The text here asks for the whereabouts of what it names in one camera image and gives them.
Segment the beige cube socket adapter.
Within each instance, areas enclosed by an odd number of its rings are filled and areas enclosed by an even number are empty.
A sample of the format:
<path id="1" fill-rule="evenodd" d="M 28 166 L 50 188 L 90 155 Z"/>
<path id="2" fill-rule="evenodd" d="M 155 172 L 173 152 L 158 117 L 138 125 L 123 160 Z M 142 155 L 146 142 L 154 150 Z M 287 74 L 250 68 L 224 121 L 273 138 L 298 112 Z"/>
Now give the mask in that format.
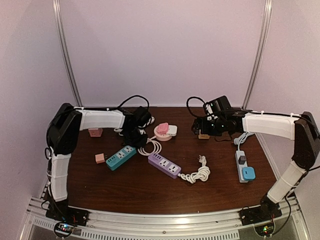
<path id="1" fill-rule="evenodd" d="M 209 138 L 210 138 L 210 136 L 209 135 L 207 135 L 207 134 L 199 134 L 198 135 L 198 138 L 200 139 L 200 140 L 208 140 Z"/>

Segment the pink plug adapter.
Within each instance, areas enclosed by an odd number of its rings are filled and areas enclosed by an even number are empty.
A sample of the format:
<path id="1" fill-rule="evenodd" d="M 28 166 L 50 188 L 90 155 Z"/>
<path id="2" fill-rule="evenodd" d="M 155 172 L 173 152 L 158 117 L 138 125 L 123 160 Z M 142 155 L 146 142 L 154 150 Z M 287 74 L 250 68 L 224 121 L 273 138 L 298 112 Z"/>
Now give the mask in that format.
<path id="1" fill-rule="evenodd" d="M 159 135 L 166 135 L 168 131 L 169 131 L 169 124 L 167 122 L 160 123 L 156 127 L 156 132 Z"/>

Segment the pink round socket base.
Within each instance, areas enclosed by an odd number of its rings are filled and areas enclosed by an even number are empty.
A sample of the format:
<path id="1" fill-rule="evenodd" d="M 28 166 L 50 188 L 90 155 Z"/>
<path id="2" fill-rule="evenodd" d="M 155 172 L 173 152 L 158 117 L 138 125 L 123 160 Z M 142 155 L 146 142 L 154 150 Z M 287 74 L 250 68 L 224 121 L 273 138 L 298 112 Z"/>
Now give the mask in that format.
<path id="1" fill-rule="evenodd" d="M 160 141 L 160 142 L 167 142 L 169 140 L 171 140 L 174 136 L 173 135 L 169 135 L 169 134 L 159 134 L 158 133 L 158 128 L 156 127 L 154 130 L 153 130 L 153 133 L 154 133 L 154 136 L 155 136 L 155 139 Z"/>

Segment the teal power strip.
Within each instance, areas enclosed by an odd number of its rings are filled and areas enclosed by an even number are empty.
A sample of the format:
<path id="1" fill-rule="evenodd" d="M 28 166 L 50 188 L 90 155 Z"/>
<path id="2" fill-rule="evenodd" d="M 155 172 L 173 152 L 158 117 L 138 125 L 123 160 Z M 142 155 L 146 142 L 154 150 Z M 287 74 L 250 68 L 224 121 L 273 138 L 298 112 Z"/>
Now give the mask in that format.
<path id="1" fill-rule="evenodd" d="M 109 157 L 105 162 L 108 168 L 112 171 L 119 168 L 122 164 L 128 161 L 131 157 L 133 157 L 137 153 L 135 147 L 126 145 L 117 153 Z"/>

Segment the white plug adapter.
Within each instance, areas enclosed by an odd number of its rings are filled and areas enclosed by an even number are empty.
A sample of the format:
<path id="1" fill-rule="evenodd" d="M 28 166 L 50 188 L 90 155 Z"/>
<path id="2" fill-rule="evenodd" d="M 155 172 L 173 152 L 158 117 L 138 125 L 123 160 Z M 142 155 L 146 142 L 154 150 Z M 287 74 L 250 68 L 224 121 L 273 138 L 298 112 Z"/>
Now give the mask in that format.
<path id="1" fill-rule="evenodd" d="M 175 137 L 178 132 L 178 127 L 176 125 L 169 125 L 168 130 L 166 132 L 167 135 Z"/>

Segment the small pink charger plug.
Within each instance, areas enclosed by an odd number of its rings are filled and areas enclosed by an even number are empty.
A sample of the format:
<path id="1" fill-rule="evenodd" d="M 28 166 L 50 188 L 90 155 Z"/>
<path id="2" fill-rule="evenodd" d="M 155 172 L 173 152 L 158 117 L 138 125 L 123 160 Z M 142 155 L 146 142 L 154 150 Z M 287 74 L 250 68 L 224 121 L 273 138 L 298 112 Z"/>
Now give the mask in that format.
<path id="1" fill-rule="evenodd" d="M 105 163 L 107 159 L 108 159 L 108 156 L 104 153 L 99 153 L 95 155 L 95 162 L 97 164 Z"/>

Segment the pink cube socket adapter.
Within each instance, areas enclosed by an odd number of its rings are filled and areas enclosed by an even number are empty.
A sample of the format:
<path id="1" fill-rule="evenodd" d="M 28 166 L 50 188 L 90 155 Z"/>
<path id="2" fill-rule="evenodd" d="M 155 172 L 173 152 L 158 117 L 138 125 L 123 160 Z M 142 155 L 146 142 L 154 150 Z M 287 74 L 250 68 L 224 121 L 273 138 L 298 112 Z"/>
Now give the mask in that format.
<path id="1" fill-rule="evenodd" d="M 100 138 L 103 133 L 102 128 L 89 128 L 88 129 L 89 135 L 91 138 Z"/>

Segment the purple power strip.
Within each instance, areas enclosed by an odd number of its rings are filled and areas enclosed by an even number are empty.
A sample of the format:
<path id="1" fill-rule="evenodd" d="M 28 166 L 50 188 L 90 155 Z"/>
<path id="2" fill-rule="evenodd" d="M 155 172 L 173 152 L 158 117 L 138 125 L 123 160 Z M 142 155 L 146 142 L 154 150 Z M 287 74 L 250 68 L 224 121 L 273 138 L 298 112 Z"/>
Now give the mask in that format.
<path id="1" fill-rule="evenodd" d="M 173 179 L 176 179 L 182 170 L 180 166 L 158 153 L 149 155 L 148 163 Z"/>

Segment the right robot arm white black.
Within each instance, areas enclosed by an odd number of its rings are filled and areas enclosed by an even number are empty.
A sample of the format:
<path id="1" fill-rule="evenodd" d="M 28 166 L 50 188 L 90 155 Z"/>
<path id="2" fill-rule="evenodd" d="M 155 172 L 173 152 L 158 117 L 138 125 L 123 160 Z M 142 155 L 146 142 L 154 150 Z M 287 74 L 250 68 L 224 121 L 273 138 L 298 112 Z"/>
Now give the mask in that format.
<path id="1" fill-rule="evenodd" d="M 294 151 L 287 169 L 261 199 L 256 210 L 259 220 L 268 220 L 279 203 L 310 171 L 320 153 L 320 132 L 313 115 L 264 113 L 251 110 L 228 109 L 196 116 L 191 126 L 195 135 L 221 136 L 224 132 L 259 133 L 294 141 Z"/>

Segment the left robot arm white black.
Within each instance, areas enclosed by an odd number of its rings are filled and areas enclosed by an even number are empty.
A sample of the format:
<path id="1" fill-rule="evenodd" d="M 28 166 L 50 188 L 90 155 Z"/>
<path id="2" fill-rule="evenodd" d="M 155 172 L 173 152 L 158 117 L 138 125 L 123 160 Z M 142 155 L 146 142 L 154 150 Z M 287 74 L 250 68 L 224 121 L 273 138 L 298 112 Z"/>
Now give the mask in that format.
<path id="1" fill-rule="evenodd" d="M 144 129 L 152 119 L 149 109 L 142 106 L 131 112 L 121 107 L 79 107 L 63 103 L 46 132 L 49 195 L 56 202 L 68 198 L 69 161 L 77 147 L 80 131 L 119 129 L 127 145 L 140 148 L 147 143 Z"/>

